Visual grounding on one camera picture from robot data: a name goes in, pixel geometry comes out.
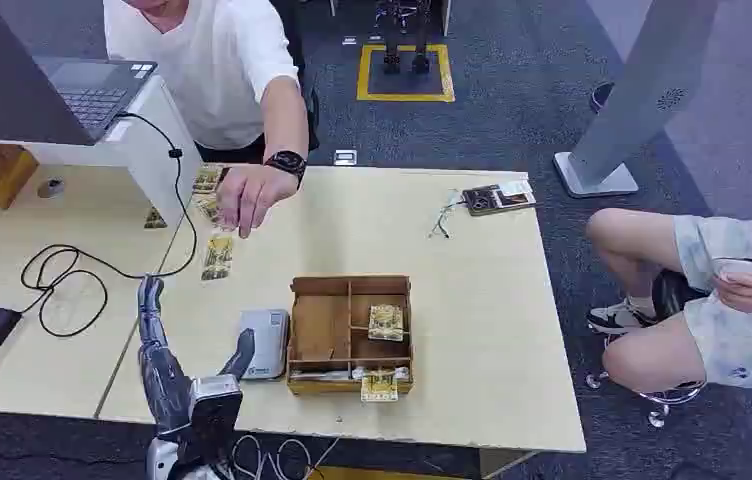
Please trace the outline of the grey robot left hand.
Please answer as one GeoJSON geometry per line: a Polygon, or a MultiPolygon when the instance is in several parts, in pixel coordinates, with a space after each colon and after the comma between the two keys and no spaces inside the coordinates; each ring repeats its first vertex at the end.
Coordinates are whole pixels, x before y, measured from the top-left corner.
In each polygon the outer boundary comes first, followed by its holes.
{"type": "MultiPolygon", "coordinates": [[[[164,282],[158,276],[146,275],[138,288],[138,333],[141,345],[138,362],[144,393],[156,424],[159,439],[175,442],[191,430],[191,414],[196,407],[191,396],[194,381],[187,376],[169,347],[161,321],[160,296],[164,282]]],[[[255,354],[255,332],[243,330],[235,353],[219,374],[200,380],[200,428],[218,426],[228,433],[234,430],[243,392],[240,380],[255,354]]]]}

